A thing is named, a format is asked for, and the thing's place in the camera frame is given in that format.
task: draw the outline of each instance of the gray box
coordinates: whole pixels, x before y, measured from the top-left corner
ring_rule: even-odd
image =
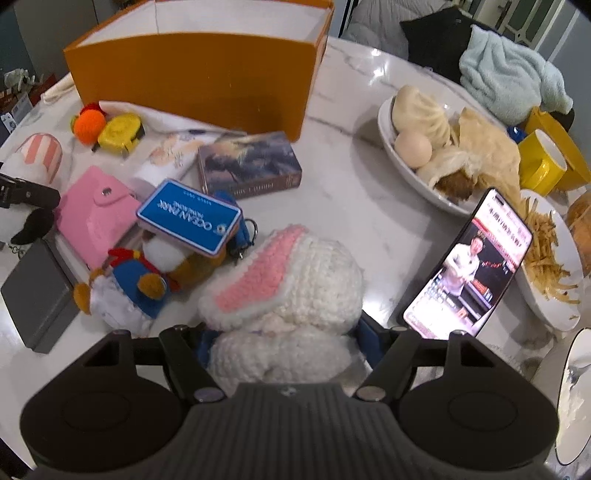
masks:
[[[26,347],[49,353],[80,310],[72,295],[76,279],[51,240],[37,240],[0,291]]]

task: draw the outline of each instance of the book cover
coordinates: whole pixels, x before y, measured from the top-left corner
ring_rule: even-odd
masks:
[[[199,147],[205,193],[241,199],[300,186],[301,167],[284,132],[225,138]]]

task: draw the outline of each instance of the light blue towel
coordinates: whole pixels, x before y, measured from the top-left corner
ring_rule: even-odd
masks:
[[[476,25],[460,71],[462,86],[509,126],[525,121],[534,106],[561,113],[573,107],[559,69],[536,51]]]

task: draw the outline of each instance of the blue card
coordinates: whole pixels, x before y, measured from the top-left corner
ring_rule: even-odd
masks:
[[[149,230],[164,232],[215,257],[226,245],[242,210],[175,180],[165,180],[139,207],[137,215]]]

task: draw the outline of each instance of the phone screen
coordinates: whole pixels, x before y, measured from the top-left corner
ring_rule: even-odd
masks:
[[[447,340],[454,330],[476,335],[521,264],[531,232],[494,189],[404,312],[424,338]]]

